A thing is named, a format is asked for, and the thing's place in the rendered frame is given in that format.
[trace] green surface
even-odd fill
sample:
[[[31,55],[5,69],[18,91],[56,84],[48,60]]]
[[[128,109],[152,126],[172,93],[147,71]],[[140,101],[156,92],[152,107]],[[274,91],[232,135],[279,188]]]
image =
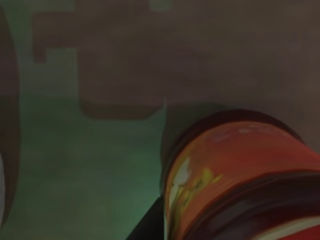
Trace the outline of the green surface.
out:
[[[50,50],[45,64],[32,59],[32,10],[64,10],[71,1],[32,2],[1,2],[19,60],[22,150],[0,239],[123,240],[159,195],[165,112],[144,121],[84,116],[76,51]]]

